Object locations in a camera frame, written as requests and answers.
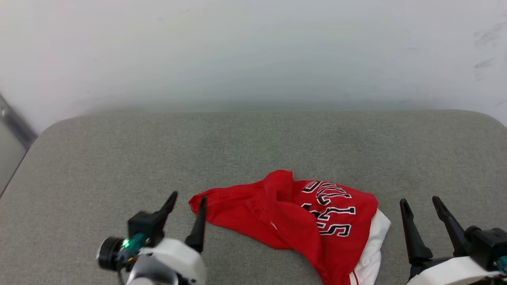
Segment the clothing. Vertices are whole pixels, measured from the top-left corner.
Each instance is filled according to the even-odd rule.
[[[206,220],[276,249],[294,249],[325,285],[350,285],[377,213],[375,196],[324,181],[294,181],[277,170],[263,180],[195,195],[207,196]]]
[[[370,227],[370,236],[358,264],[349,274],[351,285],[374,285],[380,268],[380,247],[391,221],[377,209]]]

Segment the metal frame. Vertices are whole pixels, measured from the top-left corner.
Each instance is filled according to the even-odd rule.
[[[7,125],[23,147],[28,151],[37,135],[14,112],[0,95],[0,120]]]

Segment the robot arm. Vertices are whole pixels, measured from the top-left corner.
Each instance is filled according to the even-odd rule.
[[[407,285],[506,285],[507,233],[499,228],[466,231],[437,196],[433,205],[444,222],[454,247],[454,257],[433,258],[414,224],[414,214],[405,199],[400,201],[410,269]]]
[[[206,267],[201,252],[204,245],[206,197],[199,205],[191,234],[185,243],[164,237],[163,227],[176,203],[173,192],[154,213],[138,212],[128,221],[129,238],[107,238],[97,253],[99,266],[130,272],[128,285],[205,285]]]

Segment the red jersey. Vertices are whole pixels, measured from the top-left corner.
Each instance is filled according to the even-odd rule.
[[[286,170],[195,195],[189,201],[194,213],[203,195],[208,222],[272,248],[296,250],[325,285],[350,285],[378,205],[373,194],[325,181],[294,181]]]

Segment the white wall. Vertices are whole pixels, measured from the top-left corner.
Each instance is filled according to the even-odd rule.
[[[3,0],[38,132],[108,109],[453,108],[507,125],[507,0]]]

